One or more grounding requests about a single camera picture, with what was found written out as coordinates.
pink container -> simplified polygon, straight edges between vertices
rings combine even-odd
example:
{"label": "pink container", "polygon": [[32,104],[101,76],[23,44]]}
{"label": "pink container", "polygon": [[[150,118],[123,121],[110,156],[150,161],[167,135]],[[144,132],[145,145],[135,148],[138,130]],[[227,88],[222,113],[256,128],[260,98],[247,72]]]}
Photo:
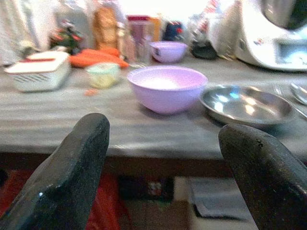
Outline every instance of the pink container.
{"label": "pink container", "polygon": [[161,63],[174,63],[180,61],[187,50],[187,45],[182,42],[161,41],[151,42],[152,56]]}
{"label": "pink container", "polygon": [[193,69],[154,66],[131,71],[128,76],[137,99],[159,114],[189,109],[204,90],[208,79]]}

clear glass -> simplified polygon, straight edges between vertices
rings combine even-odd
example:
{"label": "clear glass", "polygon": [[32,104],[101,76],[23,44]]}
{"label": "clear glass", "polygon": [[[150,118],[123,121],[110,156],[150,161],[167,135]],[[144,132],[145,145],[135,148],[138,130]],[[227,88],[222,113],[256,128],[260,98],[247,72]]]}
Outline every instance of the clear glass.
{"label": "clear glass", "polygon": [[90,85],[96,89],[107,89],[119,82],[119,65],[98,63],[85,69],[90,77]]}
{"label": "clear glass", "polygon": [[125,60],[126,59],[126,52],[125,52],[125,33],[126,27],[124,23],[117,22],[117,49],[120,53],[120,58]]}
{"label": "clear glass", "polygon": [[127,62],[131,67],[141,68],[150,65],[149,43],[154,34],[150,21],[130,21],[126,37]]}

white container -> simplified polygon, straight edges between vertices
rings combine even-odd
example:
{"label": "white container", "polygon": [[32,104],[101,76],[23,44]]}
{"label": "white container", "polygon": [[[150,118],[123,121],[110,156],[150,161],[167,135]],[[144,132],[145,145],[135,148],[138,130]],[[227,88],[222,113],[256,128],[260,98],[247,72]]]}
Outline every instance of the white container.
{"label": "white container", "polygon": [[61,51],[36,53],[27,62],[17,62],[4,71],[22,92],[50,91],[58,88],[71,71],[69,54]]}

carrot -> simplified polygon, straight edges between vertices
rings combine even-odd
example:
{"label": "carrot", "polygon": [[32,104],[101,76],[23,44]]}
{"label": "carrot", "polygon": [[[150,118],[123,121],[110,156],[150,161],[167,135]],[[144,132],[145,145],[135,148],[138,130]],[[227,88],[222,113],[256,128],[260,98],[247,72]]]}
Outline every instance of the carrot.
{"label": "carrot", "polygon": [[85,96],[94,96],[96,94],[98,94],[98,90],[97,89],[88,89],[84,92]]}
{"label": "carrot", "polygon": [[75,56],[70,56],[70,62],[71,65],[73,65],[74,67],[80,67],[80,68],[91,66],[99,62],[117,63],[121,68],[126,68],[129,66],[129,64],[123,61],[122,59],[105,53],[95,54],[95,55],[80,53]]}
{"label": "carrot", "polygon": [[116,57],[119,57],[119,50],[116,48],[112,48],[112,47],[106,47],[103,49],[84,49],[82,50],[83,54],[100,54],[100,53],[105,53],[105,54],[110,54]]}

stainless steel bowl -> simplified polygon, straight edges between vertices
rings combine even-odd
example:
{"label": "stainless steel bowl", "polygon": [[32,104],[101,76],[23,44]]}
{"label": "stainless steel bowl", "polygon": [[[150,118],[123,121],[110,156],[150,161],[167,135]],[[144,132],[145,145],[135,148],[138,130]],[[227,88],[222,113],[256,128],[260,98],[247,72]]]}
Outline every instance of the stainless steel bowl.
{"label": "stainless steel bowl", "polygon": [[235,85],[208,88],[200,95],[208,114],[222,123],[267,128],[289,122],[292,106],[283,98],[254,87]]}

